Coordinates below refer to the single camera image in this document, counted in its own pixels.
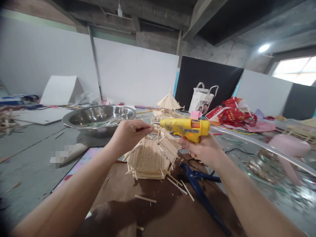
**window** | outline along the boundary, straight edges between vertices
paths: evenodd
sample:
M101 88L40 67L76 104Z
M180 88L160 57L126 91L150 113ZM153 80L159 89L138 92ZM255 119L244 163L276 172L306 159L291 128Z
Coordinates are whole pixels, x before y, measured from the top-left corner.
M316 56L281 61L273 77L311 86L316 80Z

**red plastic bag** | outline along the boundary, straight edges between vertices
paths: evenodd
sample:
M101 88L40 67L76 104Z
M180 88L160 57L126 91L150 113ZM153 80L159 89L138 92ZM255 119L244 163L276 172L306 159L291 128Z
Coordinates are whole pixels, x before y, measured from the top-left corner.
M249 111L248 106L243 103L243 99L237 97L231 97L223 101L223 103L209 112L206 117L209 121L230 125L243 122L250 124L250 126L255 126L257 122L257 117ZM254 120L246 121L246 119L251 117L254 117Z

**white shopping bag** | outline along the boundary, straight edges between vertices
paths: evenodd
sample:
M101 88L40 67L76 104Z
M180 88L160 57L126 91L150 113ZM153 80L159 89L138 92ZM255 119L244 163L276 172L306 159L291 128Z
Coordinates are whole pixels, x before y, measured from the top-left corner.
M215 95L211 94L211 90L216 87ZM201 111L205 115L210 107L213 98L217 94L218 86L212 86L209 90L204 89L203 82L200 82L196 88L193 88L193 96L189 108L189 113L192 111Z

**black power cord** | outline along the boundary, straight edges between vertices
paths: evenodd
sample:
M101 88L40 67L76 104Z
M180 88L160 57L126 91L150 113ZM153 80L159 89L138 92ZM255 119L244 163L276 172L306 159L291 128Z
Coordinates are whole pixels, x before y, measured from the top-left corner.
M188 160L188 164L189 164L189 166L191 166L191 167L193 167L194 169L196 169L196 170L198 170L198 171L200 171L200 172L202 172L203 173L203 171L201 171L199 168L197 168L197 167L195 167L195 166L193 166L193 165L191 165L190 164L190 161L196 161L196 162L198 162L198 163L200 163L200 160L196 160L196 159L189 159Z
M254 155L253 153L248 153L248 152L242 151L241 149L238 149L238 148L233 148L233 149L231 149L231 150L229 150L229 151L225 151L225 154L228 154L229 152L231 152L231 151L233 151L233 150L239 150L239 151L241 151L241 152L243 152L243 153L245 153L245 154Z

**blue pliers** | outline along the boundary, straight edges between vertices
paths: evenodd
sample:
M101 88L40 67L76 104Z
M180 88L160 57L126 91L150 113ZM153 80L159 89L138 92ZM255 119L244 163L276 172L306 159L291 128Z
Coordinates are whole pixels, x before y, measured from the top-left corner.
M221 220L218 213L215 211L209 200L207 199L205 193L203 192L200 184L198 183L198 179L200 180L211 180L214 182L221 182L219 177L214 177L212 175L205 174L203 172L199 171L192 171L190 167L185 164L181 163L180 167L184 167L187 171L186 176L194 189L195 193L197 194L197 197L199 201L203 204L205 209L208 211L210 216L213 218L215 223L221 228L221 230L224 232L226 236L231 236L231 231L228 229L228 227L225 225L225 223Z

